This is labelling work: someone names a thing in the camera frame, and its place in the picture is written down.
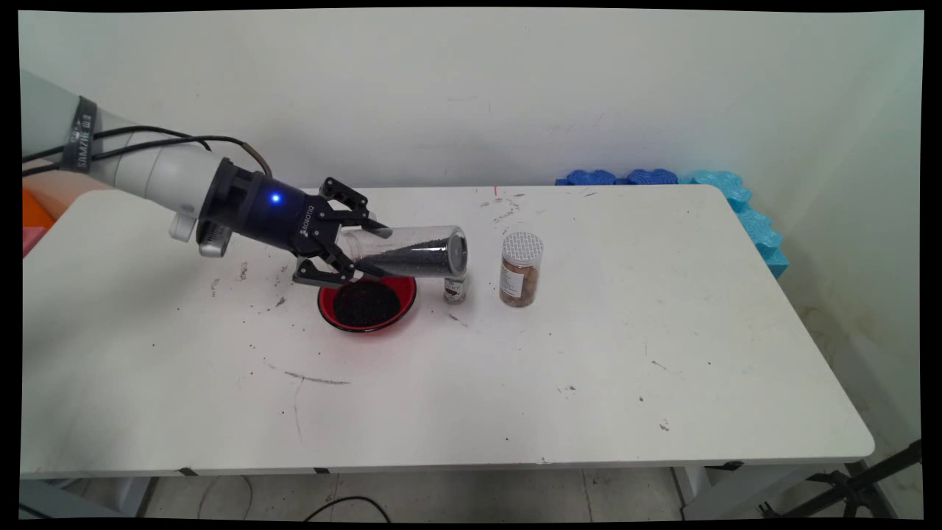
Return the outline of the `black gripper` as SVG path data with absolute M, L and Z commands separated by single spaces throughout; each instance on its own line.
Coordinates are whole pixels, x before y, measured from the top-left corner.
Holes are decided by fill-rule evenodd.
M 363 263 L 346 252 L 340 261 L 317 269 L 315 261 L 326 241 L 336 242 L 337 226 L 358 226 L 374 236 L 389 239 L 392 229 L 378 222 L 368 209 L 368 199 L 353 188 L 328 178 L 319 196 L 306 194 L 263 172 L 250 172 L 225 158 L 216 168 L 208 194 L 199 211 L 197 241 L 225 249 L 218 239 L 232 234 L 261 242 L 293 255 L 293 282 L 304 286 L 341 288 L 360 280 L 378 280 L 383 269 Z

